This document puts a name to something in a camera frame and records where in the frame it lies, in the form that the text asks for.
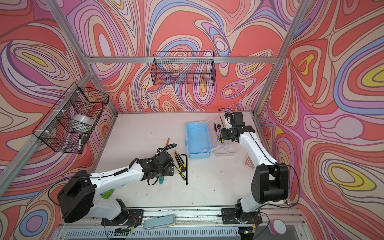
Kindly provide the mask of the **black ratchet wrench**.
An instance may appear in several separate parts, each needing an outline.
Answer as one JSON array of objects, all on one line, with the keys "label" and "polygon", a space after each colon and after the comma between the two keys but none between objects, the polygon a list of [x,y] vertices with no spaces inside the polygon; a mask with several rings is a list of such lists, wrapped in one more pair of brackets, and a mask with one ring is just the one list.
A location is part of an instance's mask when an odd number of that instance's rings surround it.
[{"label": "black ratchet wrench", "polygon": [[215,134],[216,134],[216,136],[217,136],[217,141],[220,142],[220,141],[221,141],[221,137],[220,137],[220,134],[219,134],[219,132],[218,132],[217,124],[214,123],[214,124],[213,124],[213,127],[214,127],[214,132],[215,132]]}]

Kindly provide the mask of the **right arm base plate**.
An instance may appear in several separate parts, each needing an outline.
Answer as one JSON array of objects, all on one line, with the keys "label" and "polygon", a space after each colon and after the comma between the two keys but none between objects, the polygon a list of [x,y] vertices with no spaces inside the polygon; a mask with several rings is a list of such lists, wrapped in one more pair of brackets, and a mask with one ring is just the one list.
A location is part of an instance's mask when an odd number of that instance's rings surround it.
[{"label": "right arm base plate", "polygon": [[222,208],[221,213],[218,217],[222,218],[223,224],[225,225],[234,225],[234,224],[253,224],[258,226],[263,222],[261,213],[251,212],[245,213],[238,208]]}]

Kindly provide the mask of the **large black hex key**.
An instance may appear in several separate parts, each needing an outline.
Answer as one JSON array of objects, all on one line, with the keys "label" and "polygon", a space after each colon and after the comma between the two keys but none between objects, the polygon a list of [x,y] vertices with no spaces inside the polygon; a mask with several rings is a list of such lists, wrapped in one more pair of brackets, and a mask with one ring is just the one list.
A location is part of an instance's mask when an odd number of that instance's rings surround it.
[{"label": "large black hex key", "polygon": [[186,186],[188,185],[188,155],[186,154],[181,154],[181,158],[182,160],[185,159],[185,172],[184,172],[184,176],[186,177]]}]

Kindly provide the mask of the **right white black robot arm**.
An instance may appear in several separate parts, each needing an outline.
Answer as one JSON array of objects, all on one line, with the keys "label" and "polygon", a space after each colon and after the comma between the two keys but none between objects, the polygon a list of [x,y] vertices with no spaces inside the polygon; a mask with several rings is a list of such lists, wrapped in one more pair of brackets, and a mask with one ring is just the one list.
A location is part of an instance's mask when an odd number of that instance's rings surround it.
[{"label": "right white black robot arm", "polygon": [[221,129],[223,140],[239,143],[255,166],[250,194],[239,199],[235,205],[236,219],[246,223],[253,213],[266,204],[288,198],[289,167],[279,164],[268,153],[254,128],[245,124],[241,112],[225,113],[223,125],[224,128]]}]

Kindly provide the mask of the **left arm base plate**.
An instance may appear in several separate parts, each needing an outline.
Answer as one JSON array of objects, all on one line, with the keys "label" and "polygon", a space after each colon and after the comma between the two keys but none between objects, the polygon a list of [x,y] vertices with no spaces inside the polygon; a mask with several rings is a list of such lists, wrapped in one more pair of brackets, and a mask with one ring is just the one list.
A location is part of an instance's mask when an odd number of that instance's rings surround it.
[{"label": "left arm base plate", "polygon": [[142,224],[144,210],[143,209],[133,209],[121,212],[113,220],[102,219],[102,226],[129,226],[137,227]]}]

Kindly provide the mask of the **yellow black utility knife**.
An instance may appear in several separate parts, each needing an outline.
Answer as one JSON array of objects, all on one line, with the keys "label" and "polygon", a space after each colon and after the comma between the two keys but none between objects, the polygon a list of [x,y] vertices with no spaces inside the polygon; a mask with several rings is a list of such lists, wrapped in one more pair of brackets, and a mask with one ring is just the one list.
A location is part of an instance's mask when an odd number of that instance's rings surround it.
[{"label": "yellow black utility knife", "polygon": [[179,166],[179,170],[182,172],[182,173],[184,173],[185,172],[185,162],[184,162],[184,160],[182,160],[182,158],[181,158],[181,155],[177,152],[177,151],[174,151],[174,157],[175,157],[175,159],[176,159],[176,161],[177,161],[177,163],[178,163],[178,166]]}]

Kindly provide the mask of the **blue plastic tool box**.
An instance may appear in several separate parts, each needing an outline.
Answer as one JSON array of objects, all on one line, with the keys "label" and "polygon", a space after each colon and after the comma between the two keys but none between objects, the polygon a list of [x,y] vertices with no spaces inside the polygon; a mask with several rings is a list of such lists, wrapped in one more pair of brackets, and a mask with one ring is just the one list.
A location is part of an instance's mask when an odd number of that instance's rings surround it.
[{"label": "blue plastic tool box", "polygon": [[207,159],[211,155],[216,157],[233,156],[236,146],[224,141],[224,144],[217,141],[213,124],[221,126],[219,118],[211,118],[206,121],[186,123],[186,146],[189,158]]}]

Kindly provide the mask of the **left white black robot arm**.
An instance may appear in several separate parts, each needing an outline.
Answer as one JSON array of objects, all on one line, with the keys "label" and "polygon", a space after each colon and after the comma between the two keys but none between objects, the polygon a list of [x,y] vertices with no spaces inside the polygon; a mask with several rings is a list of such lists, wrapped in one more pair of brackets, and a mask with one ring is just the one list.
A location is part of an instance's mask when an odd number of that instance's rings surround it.
[{"label": "left white black robot arm", "polygon": [[102,201],[102,194],[130,183],[172,176],[174,160],[164,151],[149,159],[134,159],[127,167],[103,173],[77,172],[58,193],[59,206],[66,224],[83,218],[101,218],[105,225],[123,225],[129,211],[123,200]]}]

